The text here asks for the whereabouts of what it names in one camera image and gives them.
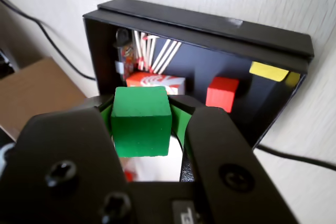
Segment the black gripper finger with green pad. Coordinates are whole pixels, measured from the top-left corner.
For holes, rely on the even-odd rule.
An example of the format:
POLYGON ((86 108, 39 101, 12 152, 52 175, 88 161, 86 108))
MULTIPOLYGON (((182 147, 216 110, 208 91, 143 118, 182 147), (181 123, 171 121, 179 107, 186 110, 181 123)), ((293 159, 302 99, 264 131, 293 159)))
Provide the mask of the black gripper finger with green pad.
POLYGON ((28 121, 1 176, 1 223, 134 223, 127 182, 98 109, 28 121))
POLYGON ((202 223, 296 223, 297 220, 229 115, 186 95, 171 105, 191 115, 186 150, 202 223))

